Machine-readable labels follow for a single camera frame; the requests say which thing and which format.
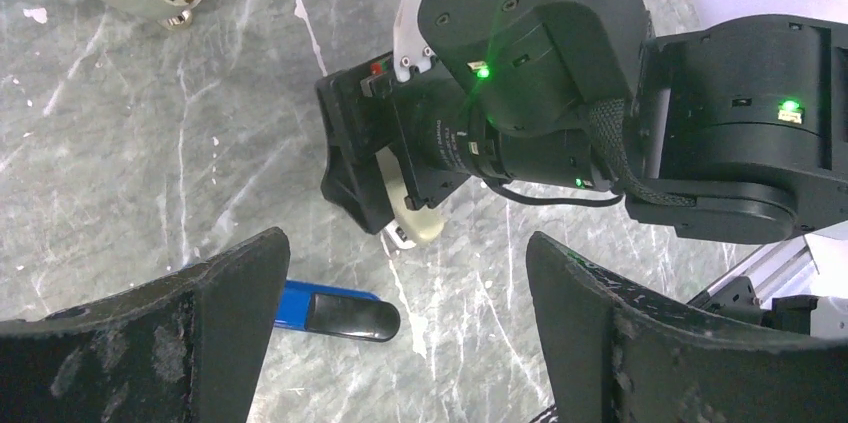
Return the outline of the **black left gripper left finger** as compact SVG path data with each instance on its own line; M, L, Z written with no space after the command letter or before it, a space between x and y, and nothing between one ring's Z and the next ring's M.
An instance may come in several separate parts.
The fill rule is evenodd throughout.
M1 325L5 422L243 422L290 245L269 228L211 259Z

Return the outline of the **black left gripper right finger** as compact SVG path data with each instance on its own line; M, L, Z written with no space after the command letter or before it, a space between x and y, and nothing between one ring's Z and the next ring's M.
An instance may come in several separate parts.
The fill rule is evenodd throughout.
M847 302L758 301L744 274L682 303L545 233L526 251L554 402L543 422L843 422Z

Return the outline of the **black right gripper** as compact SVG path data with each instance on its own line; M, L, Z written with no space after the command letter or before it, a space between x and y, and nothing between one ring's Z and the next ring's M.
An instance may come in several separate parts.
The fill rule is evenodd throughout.
M434 209L470 177L504 183L496 131L439 60L406 83L386 53L316 83L327 144L323 198L367 234L394 220L378 164L386 150L399 166L400 205Z

